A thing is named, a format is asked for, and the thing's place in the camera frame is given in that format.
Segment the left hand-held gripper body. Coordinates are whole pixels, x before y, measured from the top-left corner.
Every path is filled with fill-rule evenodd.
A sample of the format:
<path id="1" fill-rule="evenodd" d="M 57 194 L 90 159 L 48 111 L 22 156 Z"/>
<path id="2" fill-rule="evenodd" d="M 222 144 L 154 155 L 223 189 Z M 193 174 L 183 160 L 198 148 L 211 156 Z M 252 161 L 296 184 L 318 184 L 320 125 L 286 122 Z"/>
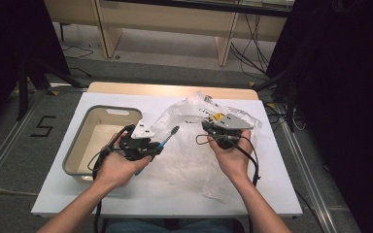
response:
<path id="1" fill-rule="evenodd" d="M 119 148 L 127 160 L 140 160 L 155 152 L 161 154 L 161 151 L 155 150 L 159 142 L 151 141 L 154 133 L 142 120 L 137 124 L 127 125 L 126 131 L 126 135 L 119 142 Z"/>

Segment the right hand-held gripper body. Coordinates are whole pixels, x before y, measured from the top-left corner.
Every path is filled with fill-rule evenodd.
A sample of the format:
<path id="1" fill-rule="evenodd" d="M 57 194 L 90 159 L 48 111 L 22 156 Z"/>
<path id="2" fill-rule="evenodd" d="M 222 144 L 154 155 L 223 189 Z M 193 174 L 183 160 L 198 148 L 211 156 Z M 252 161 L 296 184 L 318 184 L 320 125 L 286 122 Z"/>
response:
<path id="1" fill-rule="evenodd" d="M 231 149 L 237 144 L 243 130 L 250 130 L 254 127 L 245 120 L 233 115 L 226 114 L 215 116 L 217 122 L 212 125 L 212 133 L 209 133 L 217 142 L 218 146 L 224 150 Z"/>

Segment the blue toothbrush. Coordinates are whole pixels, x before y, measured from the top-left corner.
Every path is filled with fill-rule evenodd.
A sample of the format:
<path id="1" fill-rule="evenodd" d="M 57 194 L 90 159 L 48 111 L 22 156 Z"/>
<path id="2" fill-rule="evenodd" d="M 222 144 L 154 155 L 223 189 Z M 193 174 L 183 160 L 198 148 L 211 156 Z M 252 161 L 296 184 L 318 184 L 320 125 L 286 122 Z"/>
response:
<path id="1" fill-rule="evenodd" d="M 172 130 L 171 130 L 171 132 L 170 132 L 170 134 L 169 134 L 169 136 L 165 139 L 165 140 L 163 140 L 161 143 L 159 143 L 159 144 L 162 144 L 163 146 L 165 146 L 166 144 L 167 144 L 167 142 L 179 131 L 179 129 L 180 129 L 180 125 L 176 125 Z M 135 173 L 135 176 L 138 176 L 141 172 L 143 171 L 143 169 L 141 169 L 141 170 L 139 170 L 139 171 L 137 171 L 136 173 Z"/>

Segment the clear plastic bag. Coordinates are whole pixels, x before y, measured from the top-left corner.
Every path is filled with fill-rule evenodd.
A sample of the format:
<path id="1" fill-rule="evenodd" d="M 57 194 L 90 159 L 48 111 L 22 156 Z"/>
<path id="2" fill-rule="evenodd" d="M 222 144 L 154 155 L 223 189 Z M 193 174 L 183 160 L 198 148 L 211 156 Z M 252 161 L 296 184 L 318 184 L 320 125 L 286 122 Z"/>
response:
<path id="1" fill-rule="evenodd" d="M 228 203 L 237 194 L 227 176 L 221 171 L 214 151 L 207 141 L 201 122 L 213 116 L 233 114 L 252 125 L 250 142 L 255 145 L 262 122 L 247 112 L 217 104 L 212 97 L 197 91 L 168 107 L 152 124 L 155 139 L 166 138 L 171 129 L 180 129 L 157 157 L 162 177 L 174 186 L 186 185 L 199 195 Z"/>

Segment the beige bin with grey rim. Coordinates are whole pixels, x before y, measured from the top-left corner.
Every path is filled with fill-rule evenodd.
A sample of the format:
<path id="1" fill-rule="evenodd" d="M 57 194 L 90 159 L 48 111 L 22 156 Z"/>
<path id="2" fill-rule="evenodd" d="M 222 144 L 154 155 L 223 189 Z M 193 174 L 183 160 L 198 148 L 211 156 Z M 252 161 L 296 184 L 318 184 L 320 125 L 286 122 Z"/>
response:
<path id="1" fill-rule="evenodd" d="M 134 108 L 90 107 L 64 157 L 64 172 L 78 181 L 91 181 L 90 169 L 96 162 L 96 154 L 110 142 L 115 133 L 120 132 L 124 126 L 136 124 L 142 117 L 142 112 Z"/>

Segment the person's left hand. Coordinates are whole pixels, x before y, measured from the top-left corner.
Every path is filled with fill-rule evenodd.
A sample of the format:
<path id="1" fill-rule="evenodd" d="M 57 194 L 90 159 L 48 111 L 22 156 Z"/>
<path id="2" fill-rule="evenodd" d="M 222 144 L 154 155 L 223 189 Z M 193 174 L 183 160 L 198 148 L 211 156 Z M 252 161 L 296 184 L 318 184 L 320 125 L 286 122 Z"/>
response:
<path id="1" fill-rule="evenodd" d="M 147 167 L 151 160 L 152 158 L 148 155 L 140 160 L 130 161 L 121 153 L 112 151 L 103 160 L 94 184 L 99 189 L 103 188 L 109 191 L 123 186 L 135 174 Z"/>

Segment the person's right hand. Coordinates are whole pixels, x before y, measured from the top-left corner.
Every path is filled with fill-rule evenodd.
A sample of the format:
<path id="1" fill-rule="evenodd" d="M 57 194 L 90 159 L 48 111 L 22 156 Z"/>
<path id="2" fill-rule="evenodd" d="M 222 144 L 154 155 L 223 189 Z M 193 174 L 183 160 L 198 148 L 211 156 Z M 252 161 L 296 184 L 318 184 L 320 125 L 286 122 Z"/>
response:
<path id="1" fill-rule="evenodd" d="M 248 176 L 249 158 L 245 155 L 245 153 L 252 154 L 253 152 L 250 142 L 251 132 L 249 130 L 244 130 L 241 136 L 242 138 L 238 141 L 238 146 L 241 150 L 236 148 L 223 150 L 212 137 L 207 137 L 221 170 L 227 175 L 236 188 L 252 183 Z"/>

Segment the light wooden table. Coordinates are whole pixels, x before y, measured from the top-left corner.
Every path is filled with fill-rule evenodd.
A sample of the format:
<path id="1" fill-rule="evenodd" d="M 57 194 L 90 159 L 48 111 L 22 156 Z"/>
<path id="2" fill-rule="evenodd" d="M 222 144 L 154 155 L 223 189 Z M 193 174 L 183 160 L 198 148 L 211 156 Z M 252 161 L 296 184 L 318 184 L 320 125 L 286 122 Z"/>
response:
<path id="1" fill-rule="evenodd" d="M 204 94 L 216 99 L 258 99 L 257 93 L 251 89 L 170 84 L 93 82 L 89 85 L 87 91 L 90 93 L 113 93 L 171 97 L 186 97 L 197 91 L 201 91 Z"/>

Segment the white table board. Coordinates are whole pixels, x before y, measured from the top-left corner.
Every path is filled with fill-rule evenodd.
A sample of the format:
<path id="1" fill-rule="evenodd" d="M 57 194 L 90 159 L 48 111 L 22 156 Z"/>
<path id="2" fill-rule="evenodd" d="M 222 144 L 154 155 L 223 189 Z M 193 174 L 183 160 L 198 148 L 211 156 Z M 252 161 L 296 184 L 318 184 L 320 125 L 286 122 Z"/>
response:
<path id="1" fill-rule="evenodd" d="M 31 213 L 41 217 L 54 216 L 88 187 L 88 182 L 76 180 L 61 168 L 61 162 L 72 145 L 73 136 L 78 132 L 79 121 L 84 118 L 85 111 L 103 104 L 135 107 L 141 110 L 146 115 L 146 121 L 151 123 L 165 108 L 179 100 L 178 97 L 165 96 L 90 92 L 83 94 Z M 261 179 L 257 188 L 278 215 L 300 216 L 302 210 L 263 104 L 258 100 L 238 99 L 218 99 L 216 102 L 243 110 L 264 124 L 255 147 L 261 165 Z M 105 197 L 101 214 L 107 217 L 187 218 L 236 217 L 247 213 L 237 191 L 233 191 L 232 199 L 223 204 L 203 196 L 196 188 L 186 184 L 165 182 L 159 176 L 160 161 L 159 158 L 155 159 L 141 175 L 132 178 L 128 184 L 113 190 Z"/>

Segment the black metal stand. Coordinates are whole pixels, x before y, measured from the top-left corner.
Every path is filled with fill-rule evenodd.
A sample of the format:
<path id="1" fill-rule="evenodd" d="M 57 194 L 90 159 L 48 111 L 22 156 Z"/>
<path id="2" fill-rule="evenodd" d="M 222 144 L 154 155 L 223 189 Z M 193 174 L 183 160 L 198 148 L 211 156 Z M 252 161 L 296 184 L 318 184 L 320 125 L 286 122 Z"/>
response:
<path id="1" fill-rule="evenodd" d="M 295 82 L 293 80 L 293 73 L 290 71 L 283 71 L 274 76 L 270 80 L 262 84 L 253 84 L 252 90 L 260 92 L 263 89 L 275 85 L 272 98 L 279 101 L 287 101 L 287 124 L 291 132 L 294 131 L 293 114 L 295 107 Z"/>
<path id="2" fill-rule="evenodd" d="M 28 111 L 27 79 L 30 79 L 38 90 L 48 90 L 50 88 L 50 83 L 46 78 L 46 74 L 53 74 L 73 87 L 87 88 L 87 85 L 74 80 L 69 73 L 65 73 L 50 65 L 48 62 L 38 58 L 21 59 L 18 62 L 17 72 L 19 100 L 17 120 L 21 120 Z"/>

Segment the person's legs in jeans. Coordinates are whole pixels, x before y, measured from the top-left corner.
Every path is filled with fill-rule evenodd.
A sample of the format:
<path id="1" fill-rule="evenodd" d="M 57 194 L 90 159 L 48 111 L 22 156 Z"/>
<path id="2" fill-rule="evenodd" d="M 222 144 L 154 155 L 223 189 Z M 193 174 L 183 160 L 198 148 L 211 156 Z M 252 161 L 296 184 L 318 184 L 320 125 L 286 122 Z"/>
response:
<path id="1" fill-rule="evenodd" d="M 112 219 L 105 233 L 233 233 L 234 220 L 228 219 Z"/>

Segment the beige wooden desk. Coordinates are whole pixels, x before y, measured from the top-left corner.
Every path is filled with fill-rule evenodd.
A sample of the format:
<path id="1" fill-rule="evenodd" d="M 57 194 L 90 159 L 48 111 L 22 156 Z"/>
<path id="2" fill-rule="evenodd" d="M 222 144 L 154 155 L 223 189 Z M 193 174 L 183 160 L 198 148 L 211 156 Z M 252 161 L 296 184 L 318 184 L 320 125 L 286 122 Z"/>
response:
<path id="1" fill-rule="evenodd" d="M 51 20 L 98 28 L 104 55 L 115 52 L 124 29 L 175 32 L 213 36 L 219 65 L 226 63 L 234 38 L 249 39 L 257 33 L 261 41 L 276 42 L 286 20 L 261 14 L 226 13 L 179 7 L 120 3 L 108 0 L 44 0 Z"/>

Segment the black curtain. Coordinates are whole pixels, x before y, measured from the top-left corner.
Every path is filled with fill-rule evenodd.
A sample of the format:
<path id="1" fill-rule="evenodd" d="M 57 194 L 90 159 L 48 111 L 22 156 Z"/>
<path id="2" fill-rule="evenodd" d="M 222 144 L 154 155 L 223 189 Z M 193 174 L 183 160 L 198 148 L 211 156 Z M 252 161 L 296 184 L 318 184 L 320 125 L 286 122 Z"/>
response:
<path id="1" fill-rule="evenodd" d="M 294 0 L 268 73 L 288 66 L 318 20 L 296 103 L 358 228 L 373 233 L 373 0 Z"/>
<path id="2" fill-rule="evenodd" d="M 45 76 L 35 60 L 69 72 L 45 1 L 0 0 L 0 107 L 17 84 L 20 64 L 34 81 Z"/>

